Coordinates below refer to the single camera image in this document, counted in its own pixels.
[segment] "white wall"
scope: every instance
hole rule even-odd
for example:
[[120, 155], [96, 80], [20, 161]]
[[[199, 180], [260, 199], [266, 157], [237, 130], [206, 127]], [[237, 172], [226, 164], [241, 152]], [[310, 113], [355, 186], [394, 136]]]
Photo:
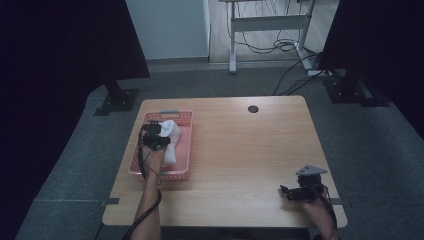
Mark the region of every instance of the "white wall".
[[209, 56], [207, 0], [126, 0], [146, 59]]

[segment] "gray carpet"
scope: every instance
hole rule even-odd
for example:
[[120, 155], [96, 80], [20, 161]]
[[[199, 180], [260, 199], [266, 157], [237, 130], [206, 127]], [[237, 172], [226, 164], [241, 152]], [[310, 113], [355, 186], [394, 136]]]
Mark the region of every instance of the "gray carpet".
[[[107, 95], [104, 87], [98, 88], [87, 99], [80, 122], [17, 239], [95, 237], [143, 100], [272, 95], [286, 69], [239, 69], [236, 75], [227, 70], [165, 72], [152, 73], [151, 79], [120, 81], [124, 89], [140, 89], [135, 107], [105, 117], [93, 116]], [[304, 77], [301, 68], [294, 68], [279, 92]], [[423, 239], [423, 140], [393, 104], [381, 108], [332, 104], [323, 79], [312, 80], [294, 94], [306, 99], [344, 202], [349, 223], [340, 229], [342, 238]], [[104, 226], [99, 239], [120, 239], [126, 229]], [[210, 229], [184, 231], [195, 239], [214, 238]], [[283, 238], [279, 229], [269, 232], [274, 234], [263, 239]]]

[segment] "human arm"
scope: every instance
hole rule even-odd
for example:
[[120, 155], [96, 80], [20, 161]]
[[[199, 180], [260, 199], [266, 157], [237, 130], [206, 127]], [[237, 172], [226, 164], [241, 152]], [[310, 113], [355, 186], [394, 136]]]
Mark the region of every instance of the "human arm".
[[[144, 162], [146, 180], [135, 219], [138, 219], [147, 209], [153, 206], [158, 199], [159, 176], [157, 174], [159, 174], [164, 160], [165, 149], [153, 151], [143, 146], [143, 153], [147, 155]], [[159, 240], [160, 238], [161, 232], [158, 206], [135, 228], [134, 232], [131, 234], [131, 240]]]
[[[328, 201], [327, 191], [322, 194], [324, 199]], [[309, 219], [318, 228], [323, 240], [339, 240], [339, 234], [334, 225], [333, 219], [330, 216], [324, 202], [317, 198], [312, 202], [300, 201], [302, 209], [308, 215]]]

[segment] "white cloth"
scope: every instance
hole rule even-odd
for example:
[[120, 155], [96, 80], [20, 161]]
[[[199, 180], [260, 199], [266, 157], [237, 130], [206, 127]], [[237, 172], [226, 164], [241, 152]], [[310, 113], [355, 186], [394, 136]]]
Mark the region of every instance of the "white cloth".
[[167, 167], [177, 162], [177, 158], [175, 157], [175, 145], [177, 144], [180, 136], [180, 128], [174, 120], [166, 120], [159, 124], [162, 126], [159, 135], [161, 137], [169, 137], [171, 139], [171, 143], [168, 144], [168, 147], [166, 148], [165, 159], [162, 165], [163, 167]]

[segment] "black stand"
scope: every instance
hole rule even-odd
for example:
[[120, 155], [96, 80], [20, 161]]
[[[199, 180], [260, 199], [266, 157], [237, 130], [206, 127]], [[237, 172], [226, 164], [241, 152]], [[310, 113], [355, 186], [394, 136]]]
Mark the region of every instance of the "black stand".
[[389, 99], [376, 88], [365, 86], [359, 81], [360, 74], [353, 70], [346, 71], [345, 76], [324, 80], [324, 86], [332, 103], [360, 103], [363, 107], [388, 107]]
[[94, 116], [108, 116], [110, 112], [130, 112], [137, 98], [138, 89], [121, 89], [113, 74], [105, 79], [108, 95]]
[[335, 75], [334, 79], [324, 80], [324, 86], [332, 103], [360, 103], [363, 93], [358, 87], [359, 74], [346, 70], [344, 77]]

